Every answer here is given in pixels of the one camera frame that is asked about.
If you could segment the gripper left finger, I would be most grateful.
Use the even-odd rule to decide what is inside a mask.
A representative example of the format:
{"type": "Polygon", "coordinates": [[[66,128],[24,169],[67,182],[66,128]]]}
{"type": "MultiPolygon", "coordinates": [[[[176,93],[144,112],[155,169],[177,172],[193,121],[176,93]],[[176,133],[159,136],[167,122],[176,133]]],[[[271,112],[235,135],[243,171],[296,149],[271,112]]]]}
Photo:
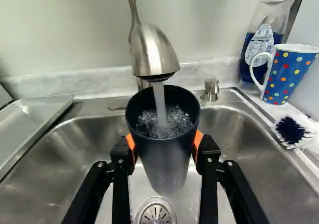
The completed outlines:
{"type": "Polygon", "coordinates": [[[113,185],[112,223],[132,222],[129,176],[133,174],[138,154],[130,133],[113,146],[110,157],[110,163],[97,161],[91,166],[62,221],[63,224],[93,224],[110,185],[113,185]]]}

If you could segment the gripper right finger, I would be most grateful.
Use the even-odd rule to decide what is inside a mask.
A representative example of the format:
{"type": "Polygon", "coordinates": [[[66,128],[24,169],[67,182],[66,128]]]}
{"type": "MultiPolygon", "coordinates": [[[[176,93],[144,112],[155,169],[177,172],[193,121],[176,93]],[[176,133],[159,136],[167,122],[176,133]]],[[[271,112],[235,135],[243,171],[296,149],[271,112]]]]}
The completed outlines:
{"type": "Polygon", "coordinates": [[[233,160],[220,162],[220,156],[221,150],[213,138],[197,130],[192,157],[202,176],[198,222],[218,223],[219,183],[237,224],[267,224],[269,221],[238,163],[233,160]]]}

